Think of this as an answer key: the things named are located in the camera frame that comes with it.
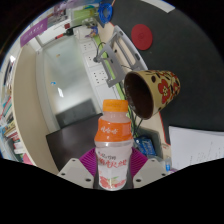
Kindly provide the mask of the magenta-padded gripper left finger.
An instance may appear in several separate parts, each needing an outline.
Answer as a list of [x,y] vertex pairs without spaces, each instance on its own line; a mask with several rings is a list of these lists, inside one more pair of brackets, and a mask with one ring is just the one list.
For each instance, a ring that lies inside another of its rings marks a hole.
[[71,158],[58,173],[58,176],[78,186],[92,189],[97,173],[95,149],[91,149],[79,159]]

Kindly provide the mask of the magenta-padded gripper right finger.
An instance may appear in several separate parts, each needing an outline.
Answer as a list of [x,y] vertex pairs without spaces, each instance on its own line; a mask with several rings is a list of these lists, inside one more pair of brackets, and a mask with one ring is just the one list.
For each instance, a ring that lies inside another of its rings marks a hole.
[[167,175],[157,159],[148,159],[135,148],[132,149],[129,168],[134,188],[143,187]]

